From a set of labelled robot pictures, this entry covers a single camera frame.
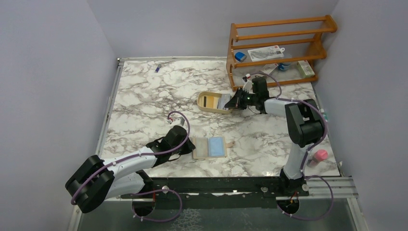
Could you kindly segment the card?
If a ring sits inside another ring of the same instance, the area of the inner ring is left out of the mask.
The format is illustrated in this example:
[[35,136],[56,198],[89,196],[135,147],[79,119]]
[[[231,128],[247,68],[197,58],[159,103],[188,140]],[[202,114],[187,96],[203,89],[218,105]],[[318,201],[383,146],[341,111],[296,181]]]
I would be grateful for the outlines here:
[[217,109],[228,110],[228,108],[226,108],[225,105],[230,100],[231,100],[231,95],[230,94],[228,94],[228,93],[227,94],[221,94],[221,97],[218,100]]

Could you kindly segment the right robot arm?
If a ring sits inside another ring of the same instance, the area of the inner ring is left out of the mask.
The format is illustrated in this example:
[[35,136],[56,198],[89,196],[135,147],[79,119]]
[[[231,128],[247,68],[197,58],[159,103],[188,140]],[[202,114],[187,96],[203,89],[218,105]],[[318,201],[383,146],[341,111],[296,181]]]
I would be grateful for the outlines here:
[[267,81],[262,77],[248,80],[252,87],[238,88],[234,96],[224,104],[228,109],[244,110],[254,106],[261,114],[286,118],[287,130],[292,141],[288,160],[279,175],[279,190],[282,193],[301,188],[305,180],[305,165],[310,151],[327,135],[324,116],[313,99],[290,100],[277,95],[269,95]]

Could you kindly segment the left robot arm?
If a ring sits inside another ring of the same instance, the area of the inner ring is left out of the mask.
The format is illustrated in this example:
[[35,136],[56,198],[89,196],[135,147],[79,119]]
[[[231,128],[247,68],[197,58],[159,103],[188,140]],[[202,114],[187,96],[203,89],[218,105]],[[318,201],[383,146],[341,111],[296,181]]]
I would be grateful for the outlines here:
[[187,130],[175,125],[164,137],[133,153],[108,159],[92,155],[69,178],[65,188],[74,204],[88,213],[106,199],[148,189],[151,179],[146,169],[170,161],[172,155],[189,154],[195,148]]

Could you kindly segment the beige card holder wallet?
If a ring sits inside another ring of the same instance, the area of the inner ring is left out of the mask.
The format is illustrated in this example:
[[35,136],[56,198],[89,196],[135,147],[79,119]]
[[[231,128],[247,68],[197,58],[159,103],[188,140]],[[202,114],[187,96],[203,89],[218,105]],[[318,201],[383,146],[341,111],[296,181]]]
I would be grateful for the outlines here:
[[235,141],[226,142],[222,136],[211,138],[192,138],[195,149],[193,159],[210,159],[227,157],[227,149],[235,145]]

